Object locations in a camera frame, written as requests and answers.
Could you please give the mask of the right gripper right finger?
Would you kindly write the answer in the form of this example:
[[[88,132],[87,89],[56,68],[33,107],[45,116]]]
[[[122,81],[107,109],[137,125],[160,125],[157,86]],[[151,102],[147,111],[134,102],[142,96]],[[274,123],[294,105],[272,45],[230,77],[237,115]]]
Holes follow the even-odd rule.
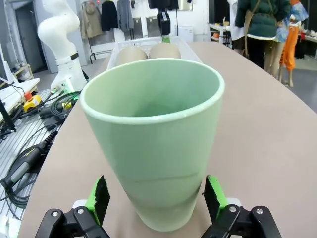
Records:
[[[256,206],[250,211],[229,203],[216,177],[207,175],[203,196],[211,218],[204,238],[280,238],[281,234],[270,210]]]

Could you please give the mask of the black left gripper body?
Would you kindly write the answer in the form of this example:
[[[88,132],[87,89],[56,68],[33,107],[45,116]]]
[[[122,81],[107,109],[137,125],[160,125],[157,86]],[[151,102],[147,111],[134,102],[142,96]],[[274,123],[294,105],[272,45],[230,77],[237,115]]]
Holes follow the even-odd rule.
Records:
[[[162,36],[170,34],[170,18],[167,11],[158,11],[158,27]]]

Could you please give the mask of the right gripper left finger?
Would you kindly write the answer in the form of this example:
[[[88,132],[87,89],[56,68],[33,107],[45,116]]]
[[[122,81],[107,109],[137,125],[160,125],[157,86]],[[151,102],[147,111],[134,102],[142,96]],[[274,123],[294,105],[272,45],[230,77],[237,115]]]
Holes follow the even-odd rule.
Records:
[[[64,213],[60,209],[49,209],[37,230],[37,238],[107,238],[102,224],[109,204],[110,194],[106,179],[101,176],[95,183],[84,205],[71,208]]]

